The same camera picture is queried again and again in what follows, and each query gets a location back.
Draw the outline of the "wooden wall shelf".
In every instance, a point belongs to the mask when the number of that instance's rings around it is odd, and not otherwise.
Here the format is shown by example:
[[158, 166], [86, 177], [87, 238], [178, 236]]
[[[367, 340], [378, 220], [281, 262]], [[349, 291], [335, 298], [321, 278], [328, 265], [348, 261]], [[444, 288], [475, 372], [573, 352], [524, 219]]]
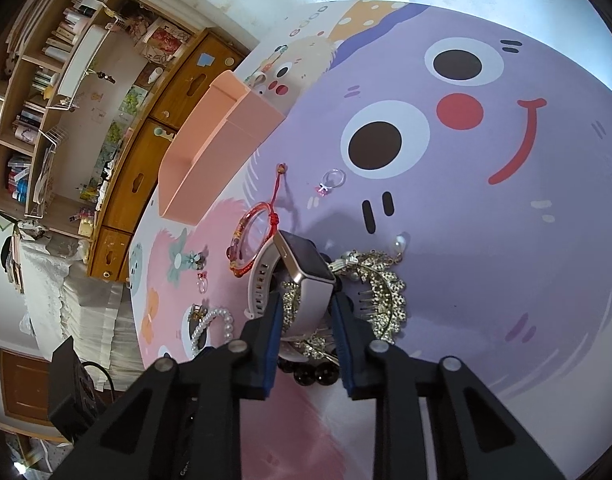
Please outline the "wooden wall shelf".
[[76, 234], [204, 26], [177, 0], [26, 0], [0, 36], [0, 214]]

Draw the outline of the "wooden desk with drawers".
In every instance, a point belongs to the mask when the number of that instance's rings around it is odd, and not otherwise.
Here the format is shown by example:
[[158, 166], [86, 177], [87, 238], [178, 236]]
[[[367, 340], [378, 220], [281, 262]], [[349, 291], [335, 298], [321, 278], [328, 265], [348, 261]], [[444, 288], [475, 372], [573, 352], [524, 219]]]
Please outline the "wooden desk with drawers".
[[156, 188], [161, 159], [210, 82], [234, 70], [245, 55], [233, 42], [206, 29], [191, 41], [164, 81], [155, 84], [123, 143], [95, 215], [88, 261], [91, 278], [127, 280], [130, 242]]

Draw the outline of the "pink plastic tray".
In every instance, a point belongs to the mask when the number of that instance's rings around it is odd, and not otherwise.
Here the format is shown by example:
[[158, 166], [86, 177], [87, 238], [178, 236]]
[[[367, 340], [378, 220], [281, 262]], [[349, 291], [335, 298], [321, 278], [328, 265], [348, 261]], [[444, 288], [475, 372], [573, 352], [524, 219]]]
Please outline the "pink plastic tray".
[[284, 116], [231, 72], [220, 74], [161, 159], [158, 212], [194, 226]]

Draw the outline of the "white lace bed cover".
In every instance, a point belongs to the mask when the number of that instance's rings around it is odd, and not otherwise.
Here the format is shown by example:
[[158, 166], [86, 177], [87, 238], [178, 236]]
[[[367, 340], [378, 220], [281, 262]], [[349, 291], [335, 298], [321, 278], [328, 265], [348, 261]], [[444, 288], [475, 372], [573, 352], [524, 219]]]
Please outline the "white lace bed cover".
[[95, 388], [106, 388], [112, 379], [117, 390], [127, 390], [143, 372], [129, 289], [90, 278], [79, 256], [65, 256], [64, 249], [48, 240], [20, 243], [24, 300], [40, 356], [50, 361], [71, 338], [80, 360], [108, 373], [93, 370]]

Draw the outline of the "blue flower hair clip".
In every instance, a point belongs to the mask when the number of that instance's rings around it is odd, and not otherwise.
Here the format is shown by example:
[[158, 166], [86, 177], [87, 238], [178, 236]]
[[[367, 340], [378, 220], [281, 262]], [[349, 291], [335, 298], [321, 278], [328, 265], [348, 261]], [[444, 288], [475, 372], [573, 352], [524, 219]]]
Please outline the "blue flower hair clip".
[[183, 271], [202, 271], [206, 266], [206, 258], [202, 252], [182, 252], [179, 248], [170, 248], [169, 259], [167, 280], [170, 283], [178, 283]]

